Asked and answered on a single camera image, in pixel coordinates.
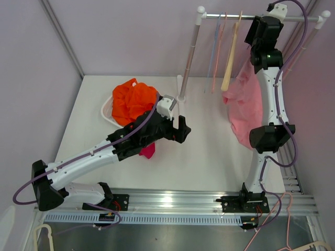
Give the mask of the magenta t shirt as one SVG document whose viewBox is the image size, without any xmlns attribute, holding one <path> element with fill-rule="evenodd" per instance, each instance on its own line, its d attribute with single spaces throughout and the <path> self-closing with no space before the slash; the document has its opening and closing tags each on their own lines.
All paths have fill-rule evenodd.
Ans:
<svg viewBox="0 0 335 251">
<path fill-rule="evenodd" d="M 143 156 L 147 159 L 150 159 L 154 154 L 155 154 L 155 143 L 152 143 L 149 146 L 144 147 L 139 153 L 140 156 Z"/>
</svg>

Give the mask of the blue wire hanger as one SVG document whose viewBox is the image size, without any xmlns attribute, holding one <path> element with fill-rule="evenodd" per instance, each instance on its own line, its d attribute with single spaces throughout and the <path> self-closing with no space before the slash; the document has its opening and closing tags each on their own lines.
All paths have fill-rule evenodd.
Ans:
<svg viewBox="0 0 335 251">
<path fill-rule="evenodd" d="M 214 60 L 214 53 L 215 53 L 215 48 L 216 48 L 216 43 L 217 43 L 217 37 L 218 37 L 218 32 L 219 32 L 221 15 L 223 15 L 223 12 L 221 12 L 219 14 L 219 16 L 217 18 L 217 22 L 216 22 L 216 29 L 215 29 L 215 33 L 214 33 L 213 46 L 212 46 L 212 49 L 211 49 L 211 56 L 210 56 L 209 67 L 208 67 L 208 72 L 207 72 L 207 76 L 206 76 L 206 83 L 205 83 L 205 86 L 204 86 L 204 93 L 206 93 L 207 86 L 208 86 L 208 83 L 209 83 L 209 77 L 210 77 L 211 68 L 212 68 L 212 64 L 213 64 L 213 60 Z"/>
</svg>

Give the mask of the beige wooden hanger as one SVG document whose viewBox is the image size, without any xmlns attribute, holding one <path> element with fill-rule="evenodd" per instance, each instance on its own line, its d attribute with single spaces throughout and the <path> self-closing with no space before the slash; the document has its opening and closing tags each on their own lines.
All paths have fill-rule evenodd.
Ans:
<svg viewBox="0 0 335 251">
<path fill-rule="evenodd" d="M 243 14 L 243 11 L 240 12 L 238 21 L 233 26 L 231 47 L 230 47 L 230 51 L 229 51 L 229 55 L 228 55 L 228 59 L 227 59 L 225 75 L 224 75 L 224 78 L 223 78 L 223 81 L 222 81 L 222 84 L 221 84 L 221 91 L 222 92 L 226 92 L 229 88 L 233 63 L 234 63 L 234 59 L 235 59 L 235 50 L 236 50 L 237 39 L 238 39 L 238 31 L 239 31 L 240 22 L 241 22 L 241 19 L 242 19 L 242 14 Z"/>
</svg>

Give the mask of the orange t shirt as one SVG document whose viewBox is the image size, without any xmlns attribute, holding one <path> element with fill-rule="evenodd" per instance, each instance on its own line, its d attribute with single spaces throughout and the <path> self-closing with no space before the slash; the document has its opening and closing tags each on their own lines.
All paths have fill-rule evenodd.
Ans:
<svg viewBox="0 0 335 251">
<path fill-rule="evenodd" d="M 114 88 L 111 116 L 124 127 L 152 109 L 157 93 L 154 87 L 132 78 Z"/>
</svg>

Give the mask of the pink t shirt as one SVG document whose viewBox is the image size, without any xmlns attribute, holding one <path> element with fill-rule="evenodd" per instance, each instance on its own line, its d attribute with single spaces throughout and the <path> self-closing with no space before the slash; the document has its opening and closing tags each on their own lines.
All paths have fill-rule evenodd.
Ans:
<svg viewBox="0 0 335 251">
<path fill-rule="evenodd" d="M 263 107 L 260 84 L 250 60 L 244 63 L 222 97 L 233 133 L 240 144 L 251 150 L 249 134 L 262 125 Z"/>
</svg>

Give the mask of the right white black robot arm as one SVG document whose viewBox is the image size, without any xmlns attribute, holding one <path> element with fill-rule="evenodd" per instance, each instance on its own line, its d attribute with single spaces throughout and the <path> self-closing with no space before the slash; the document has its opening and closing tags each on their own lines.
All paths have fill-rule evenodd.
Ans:
<svg viewBox="0 0 335 251">
<path fill-rule="evenodd" d="M 250 62 L 259 81 L 263 112 L 261 125 L 249 134 L 253 148 L 252 163 L 239 192 L 238 205 L 246 212 L 267 203 L 264 190 L 266 164 L 275 161 L 276 152 L 295 133 L 295 125 L 289 123 L 280 97 L 283 57 L 275 46 L 283 26 L 277 17 L 256 16 L 245 38 L 251 46 Z"/>
</svg>

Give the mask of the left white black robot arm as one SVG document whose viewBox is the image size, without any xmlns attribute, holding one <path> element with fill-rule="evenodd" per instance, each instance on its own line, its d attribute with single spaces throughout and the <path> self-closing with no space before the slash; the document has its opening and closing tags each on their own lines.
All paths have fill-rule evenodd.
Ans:
<svg viewBox="0 0 335 251">
<path fill-rule="evenodd" d="M 184 116 L 173 118 L 157 111 L 147 111 L 121 129 L 108 135 L 100 144 L 76 157 L 46 164 L 38 160 L 32 164 L 32 186 L 40 211 L 57 208 L 64 202 L 82 203 L 84 210 L 96 205 L 102 210 L 111 207 L 114 195 L 105 182 L 94 185 L 78 184 L 74 180 L 97 168 L 121 162 L 160 140 L 183 143 L 191 129 Z"/>
</svg>

